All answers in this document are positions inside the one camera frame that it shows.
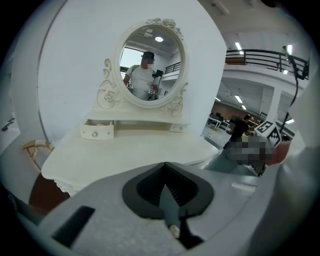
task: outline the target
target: window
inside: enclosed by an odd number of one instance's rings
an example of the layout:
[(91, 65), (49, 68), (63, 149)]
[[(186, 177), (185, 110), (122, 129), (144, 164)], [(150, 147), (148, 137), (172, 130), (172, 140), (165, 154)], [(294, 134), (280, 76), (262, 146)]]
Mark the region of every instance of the window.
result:
[(122, 77), (122, 80), (123, 80), (125, 78), (125, 76), (126, 76), (126, 72), (121, 71), (120, 73), (121, 73), (121, 77)]
[(120, 66), (130, 68), (132, 65), (139, 65), (141, 63), (142, 54), (143, 51), (124, 48), (121, 56)]

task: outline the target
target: white t-shirt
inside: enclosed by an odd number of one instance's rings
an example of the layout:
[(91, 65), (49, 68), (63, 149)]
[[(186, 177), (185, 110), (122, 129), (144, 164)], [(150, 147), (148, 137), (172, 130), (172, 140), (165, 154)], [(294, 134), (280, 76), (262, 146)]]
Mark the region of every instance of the white t-shirt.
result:
[(157, 85), (159, 82), (159, 77), (153, 77), (153, 74), (155, 73), (156, 72), (154, 72), (151, 67), (144, 69), (141, 65), (131, 66), (125, 74), (130, 77), (130, 83), (133, 87), (132, 94), (139, 99), (146, 101), (151, 85)]

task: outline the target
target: railing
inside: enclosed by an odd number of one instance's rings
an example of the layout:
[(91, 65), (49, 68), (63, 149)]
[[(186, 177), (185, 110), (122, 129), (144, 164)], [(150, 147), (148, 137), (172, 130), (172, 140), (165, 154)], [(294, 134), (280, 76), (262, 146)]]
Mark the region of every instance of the railing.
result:
[(168, 73), (172, 73), (172, 72), (180, 70), (180, 64), (181, 64), (181, 62), (177, 62), (175, 64), (167, 66), (165, 68), (165, 73), (164, 74), (168, 74)]
[[(292, 55), (296, 66), (298, 68), (298, 74), (301, 79), (308, 79), (309, 76), (309, 63), (308, 61), (298, 58)], [(227, 50), (225, 56), (225, 63), (230, 65), (261, 65), (267, 69), (274, 71), (287, 71), (288, 73), (294, 73), (288, 62), (287, 56), (283, 52), (270, 51), (270, 50), (258, 50), (258, 49), (243, 49), (239, 50)]]
[(127, 72), (128, 69), (129, 69), (128, 67), (120, 66), (120, 72)]

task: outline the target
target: cap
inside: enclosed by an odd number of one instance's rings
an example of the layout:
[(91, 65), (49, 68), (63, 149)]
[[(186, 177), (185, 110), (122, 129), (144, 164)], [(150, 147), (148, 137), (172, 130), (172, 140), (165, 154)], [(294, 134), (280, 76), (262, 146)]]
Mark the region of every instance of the cap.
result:
[(152, 59), (154, 60), (155, 59), (155, 54), (151, 51), (145, 51), (142, 55), (142, 58), (143, 59)]

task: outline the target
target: white vanity table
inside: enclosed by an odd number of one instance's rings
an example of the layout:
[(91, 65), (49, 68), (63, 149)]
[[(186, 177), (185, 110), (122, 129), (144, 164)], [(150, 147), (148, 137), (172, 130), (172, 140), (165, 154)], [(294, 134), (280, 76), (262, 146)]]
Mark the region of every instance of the white vanity table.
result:
[[(135, 97), (119, 71), (126, 41), (144, 28), (164, 30), (174, 38), (181, 56), (181, 70), (172, 90), (151, 101)], [(105, 60), (97, 103), (51, 153), (42, 166), (43, 177), (73, 196), (96, 180), (137, 167), (160, 162), (201, 165), (218, 154), (202, 137), (189, 133), (188, 123), (182, 119), (188, 69), (183, 36), (173, 20), (156, 18), (130, 28), (112, 59)]]

